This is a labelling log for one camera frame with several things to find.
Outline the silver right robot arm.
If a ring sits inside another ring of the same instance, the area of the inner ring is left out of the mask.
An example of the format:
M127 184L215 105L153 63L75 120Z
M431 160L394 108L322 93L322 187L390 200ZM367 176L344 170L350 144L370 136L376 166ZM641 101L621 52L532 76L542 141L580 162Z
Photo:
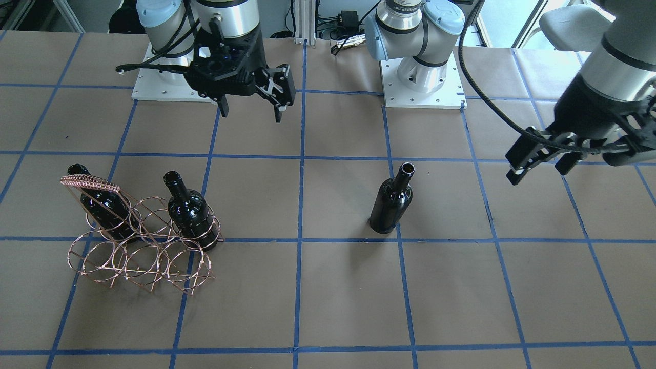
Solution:
M268 65L256 1L137 1L136 12L153 54L117 72L182 75L200 97L217 103L223 117L229 95L258 94L273 106L277 123L293 105L291 66Z

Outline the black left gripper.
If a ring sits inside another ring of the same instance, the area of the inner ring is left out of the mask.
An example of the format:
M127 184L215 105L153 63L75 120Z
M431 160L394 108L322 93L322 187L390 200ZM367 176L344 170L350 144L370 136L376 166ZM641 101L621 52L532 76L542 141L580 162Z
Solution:
M556 160L567 175L588 156L600 155L611 166L654 159L654 94L635 101L607 98L576 77L555 105L553 123L544 130L520 129L520 138L506 153L506 178L517 186L531 170Z

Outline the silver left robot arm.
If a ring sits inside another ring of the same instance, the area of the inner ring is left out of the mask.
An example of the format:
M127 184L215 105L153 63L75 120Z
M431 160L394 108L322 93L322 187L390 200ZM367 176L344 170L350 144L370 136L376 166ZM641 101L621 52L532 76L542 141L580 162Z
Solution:
M451 1L380 1L363 19L366 44L375 60L402 58L401 76L410 89L441 86L432 71L445 70L453 47L461 72L483 102L520 138L506 153L506 177L517 185L532 168L558 158L567 175L587 156L600 155L610 166L654 159L654 1L600 1L616 18L555 105L555 119L544 130L520 128L490 100L469 72L464 36L478 2L465 16Z

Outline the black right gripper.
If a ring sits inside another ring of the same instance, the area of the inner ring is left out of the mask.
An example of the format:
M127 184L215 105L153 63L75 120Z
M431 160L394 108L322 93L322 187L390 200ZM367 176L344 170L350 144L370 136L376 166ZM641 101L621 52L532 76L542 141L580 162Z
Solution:
M246 35L220 39L200 30L194 40L194 55L185 80L197 93L217 102L221 117L227 117L227 95L258 94L274 106L277 124L285 108L295 102L296 89L291 66L272 68L265 60L260 28Z

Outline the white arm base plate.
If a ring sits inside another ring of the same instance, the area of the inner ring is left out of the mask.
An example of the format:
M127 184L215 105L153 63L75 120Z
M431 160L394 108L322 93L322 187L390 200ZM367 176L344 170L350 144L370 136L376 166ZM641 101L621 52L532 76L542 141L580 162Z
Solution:
M214 103L192 89L181 73L160 72L154 69L139 70L132 98L140 101Z
M468 107L454 54L436 68L412 58L380 61L385 105L389 108L438 108L460 110Z

